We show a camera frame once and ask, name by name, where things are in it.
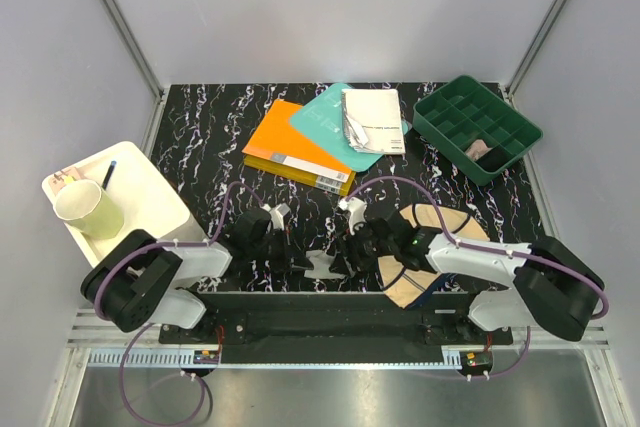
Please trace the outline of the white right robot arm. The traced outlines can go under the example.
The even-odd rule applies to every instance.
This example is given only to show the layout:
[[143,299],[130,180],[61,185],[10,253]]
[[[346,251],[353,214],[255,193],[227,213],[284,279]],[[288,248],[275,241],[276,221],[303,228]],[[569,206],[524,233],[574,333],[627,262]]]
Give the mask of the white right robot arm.
[[608,311],[602,279],[554,237],[492,242],[470,216],[426,204],[381,215],[361,205],[348,214],[329,275],[371,275],[405,310],[434,304],[459,277],[491,284],[466,290],[454,309],[454,331],[463,342],[513,327],[539,327],[577,342],[589,322]]

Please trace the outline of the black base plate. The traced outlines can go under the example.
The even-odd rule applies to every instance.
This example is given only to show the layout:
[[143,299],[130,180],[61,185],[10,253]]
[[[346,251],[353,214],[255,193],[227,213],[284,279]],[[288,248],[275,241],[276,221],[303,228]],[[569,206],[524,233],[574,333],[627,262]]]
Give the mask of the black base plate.
[[446,347],[509,346],[510,330],[482,331],[467,318],[472,297],[435,293],[411,309],[382,293],[213,293],[192,330],[164,327],[162,344],[222,342],[226,366],[456,365]]

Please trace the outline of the green paper cup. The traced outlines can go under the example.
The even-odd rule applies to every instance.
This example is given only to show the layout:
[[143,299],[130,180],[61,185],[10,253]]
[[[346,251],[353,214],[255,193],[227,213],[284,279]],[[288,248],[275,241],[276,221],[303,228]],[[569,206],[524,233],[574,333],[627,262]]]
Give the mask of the green paper cup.
[[73,181],[55,197],[53,210],[68,226],[97,240],[114,238],[124,226],[121,208],[93,180]]

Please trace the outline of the green compartment tray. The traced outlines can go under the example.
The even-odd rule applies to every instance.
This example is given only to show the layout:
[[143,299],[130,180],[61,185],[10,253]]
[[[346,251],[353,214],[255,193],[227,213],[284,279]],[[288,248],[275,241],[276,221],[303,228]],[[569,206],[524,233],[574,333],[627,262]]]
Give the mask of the green compartment tray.
[[[413,128],[478,186],[493,181],[543,138],[535,123],[468,75],[419,100]],[[492,150],[474,162],[465,151],[476,139]]]

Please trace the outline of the yellow binder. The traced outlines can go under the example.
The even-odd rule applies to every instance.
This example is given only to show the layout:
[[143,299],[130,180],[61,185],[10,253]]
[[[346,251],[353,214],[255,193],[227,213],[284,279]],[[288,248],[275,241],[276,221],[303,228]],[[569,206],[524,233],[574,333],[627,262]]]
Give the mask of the yellow binder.
[[244,164],[273,175],[284,177],[288,180],[296,181],[310,187],[315,187],[332,194],[338,194],[342,197],[349,194],[351,186],[355,180],[354,172],[348,176],[345,182],[340,182],[328,177],[323,177],[295,167],[278,164],[276,162],[260,159],[251,155],[245,156]]

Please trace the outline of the beige underwear navy trim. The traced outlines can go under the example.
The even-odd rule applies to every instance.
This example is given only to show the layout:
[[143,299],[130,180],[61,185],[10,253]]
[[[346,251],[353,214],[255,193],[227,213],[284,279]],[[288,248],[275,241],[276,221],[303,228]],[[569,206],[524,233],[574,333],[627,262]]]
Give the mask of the beige underwear navy trim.
[[[488,241],[489,237],[475,218],[463,211],[441,207],[447,229],[454,235],[470,240]],[[399,211],[412,227],[439,227],[435,208],[428,204],[412,204]],[[424,304],[433,292],[462,292],[455,276],[425,271],[402,271],[402,264],[392,255],[378,259],[381,290],[398,307],[409,309]]]

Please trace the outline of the grey underwear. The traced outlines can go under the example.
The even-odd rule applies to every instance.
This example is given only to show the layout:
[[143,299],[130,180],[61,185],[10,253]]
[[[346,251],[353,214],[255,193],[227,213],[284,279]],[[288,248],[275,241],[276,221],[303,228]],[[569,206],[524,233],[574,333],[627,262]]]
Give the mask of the grey underwear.
[[321,250],[305,253],[312,268],[304,271],[304,277],[313,280],[335,280],[350,276],[349,267],[342,254],[329,255]]

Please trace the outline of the white Canon safety booklet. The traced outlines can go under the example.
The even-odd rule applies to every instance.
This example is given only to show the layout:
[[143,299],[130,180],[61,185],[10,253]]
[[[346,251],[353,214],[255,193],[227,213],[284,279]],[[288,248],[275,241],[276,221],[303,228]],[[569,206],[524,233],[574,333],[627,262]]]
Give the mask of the white Canon safety booklet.
[[400,99],[396,89],[342,90],[344,135],[356,152],[405,153]]

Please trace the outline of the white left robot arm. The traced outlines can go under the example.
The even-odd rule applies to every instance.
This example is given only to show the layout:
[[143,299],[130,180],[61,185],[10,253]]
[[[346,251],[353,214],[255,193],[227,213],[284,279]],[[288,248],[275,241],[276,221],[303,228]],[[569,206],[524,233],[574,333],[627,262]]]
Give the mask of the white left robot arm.
[[189,291],[196,281],[221,278],[258,260],[285,272],[313,268],[291,239],[289,214],[284,204],[249,210],[214,241],[158,240],[136,229],[84,278],[81,295],[124,333],[148,323],[166,324],[181,328],[193,342],[206,342],[216,319]]

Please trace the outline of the pink sticky note pad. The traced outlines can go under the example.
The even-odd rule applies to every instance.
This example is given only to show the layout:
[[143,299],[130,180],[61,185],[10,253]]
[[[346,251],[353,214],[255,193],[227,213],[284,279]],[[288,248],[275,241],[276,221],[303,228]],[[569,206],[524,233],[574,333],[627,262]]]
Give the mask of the pink sticky note pad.
[[66,185],[82,179],[83,176],[77,168],[75,166],[70,166],[66,169],[54,172],[48,180],[48,185],[53,196],[56,196]]

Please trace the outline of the teal plastic board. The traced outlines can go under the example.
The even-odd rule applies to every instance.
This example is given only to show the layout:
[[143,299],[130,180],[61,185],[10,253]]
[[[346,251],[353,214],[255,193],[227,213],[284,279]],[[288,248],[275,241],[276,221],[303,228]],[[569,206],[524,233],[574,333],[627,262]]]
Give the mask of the teal plastic board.
[[[291,126],[356,172],[368,170],[382,156],[401,156],[361,153],[349,146],[343,130],[341,104],[342,90],[348,88],[354,87],[342,83],[331,85],[291,117]],[[402,123],[405,142],[409,125],[403,117]]]

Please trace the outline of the orange folder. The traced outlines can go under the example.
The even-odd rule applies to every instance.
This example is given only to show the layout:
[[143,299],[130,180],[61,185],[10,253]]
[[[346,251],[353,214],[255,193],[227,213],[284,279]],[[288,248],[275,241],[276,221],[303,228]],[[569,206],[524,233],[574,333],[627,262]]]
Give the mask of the orange folder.
[[275,100],[242,152],[341,183],[352,170],[299,133],[290,124],[301,106]]

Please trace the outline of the blue black pen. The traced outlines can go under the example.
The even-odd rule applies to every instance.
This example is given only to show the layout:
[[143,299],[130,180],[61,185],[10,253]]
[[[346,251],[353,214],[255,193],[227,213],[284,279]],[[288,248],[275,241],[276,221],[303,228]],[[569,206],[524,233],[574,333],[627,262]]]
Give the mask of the blue black pen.
[[116,161],[116,160],[112,160],[112,161],[109,163],[109,166],[108,166],[107,172],[106,172],[106,174],[105,174],[105,176],[104,176],[104,178],[103,178],[102,184],[101,184],[101,188],[102,188],[103,190],[105,190],[105,191],[106,191],[106,189],[108,188],[109,182],[110,182],[111,177],[112,177],[112,175],[113,175],[113,173],[114,173],[114,170],[115,170],[115,168],[116,168],[116,165],[117,165],[117,161]]

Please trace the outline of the cream plastic bin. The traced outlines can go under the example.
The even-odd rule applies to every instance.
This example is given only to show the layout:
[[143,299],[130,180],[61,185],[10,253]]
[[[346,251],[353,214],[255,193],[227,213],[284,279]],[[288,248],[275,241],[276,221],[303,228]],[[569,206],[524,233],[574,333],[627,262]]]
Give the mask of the cream plastic bin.
[[135,229],[144,229],[158,239],[204,239],[203,229],[178,193],[145,154],[130,141],[116,143],[48,175],[41,187],[46,197],[54,201],[66,176],[101,182],[112,162],[116,165],[106,192],[124,214],[124,225],[118,235],[113,239],[95,240],[74,227],[67,228],[91,266],[97,266]]

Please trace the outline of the pink rolled underwear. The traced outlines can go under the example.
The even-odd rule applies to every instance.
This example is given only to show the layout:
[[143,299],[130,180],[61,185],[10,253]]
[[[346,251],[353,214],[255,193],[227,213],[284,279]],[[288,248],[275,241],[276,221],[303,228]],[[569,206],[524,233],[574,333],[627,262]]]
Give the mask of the pink rolled underwear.
[[483,139],[476,139],[465,151],[465,155],[472,161],[477,162],[484,155],[488,154],[492,150]]

